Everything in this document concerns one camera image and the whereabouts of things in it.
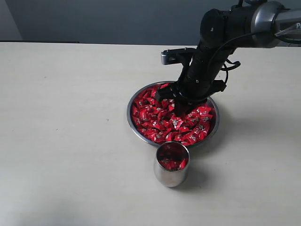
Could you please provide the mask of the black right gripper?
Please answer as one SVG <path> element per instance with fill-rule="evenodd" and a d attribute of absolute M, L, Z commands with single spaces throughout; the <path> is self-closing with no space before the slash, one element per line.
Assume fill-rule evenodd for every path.
<path fill-rule="evenodd" d="M 174 113 L 176 117 L 183 117 L 188 110 L 188 103 L 200 103 L 217 92 L 223 92 L 227 85 L 223 80 L 214 81 L 176 81 L 155 94 L 157 101 L 174 99 Z"/>

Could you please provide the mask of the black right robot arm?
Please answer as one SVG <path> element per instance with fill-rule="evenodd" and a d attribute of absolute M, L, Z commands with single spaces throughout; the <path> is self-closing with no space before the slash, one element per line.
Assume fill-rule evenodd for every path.
<path fill-rule="evenodd" d="M 200 41 L 196 48 L 165 50 L 164 65 L 182 64 L 177 81 L 156 92 L 156 99 L 172 99 L 175 114 L 181 116 L 203 103 L 208 97 L 226 88 L 226 81 L 217 80 L 220 71 L 240 66 L 230 64 L 229 56 L 238 48 L 274 48 L 280 42 L 300 44 L 301 11 L 288 9 L 277 1 L 240 1 L 227 11 L 207 11 L 200 25 Z"/>

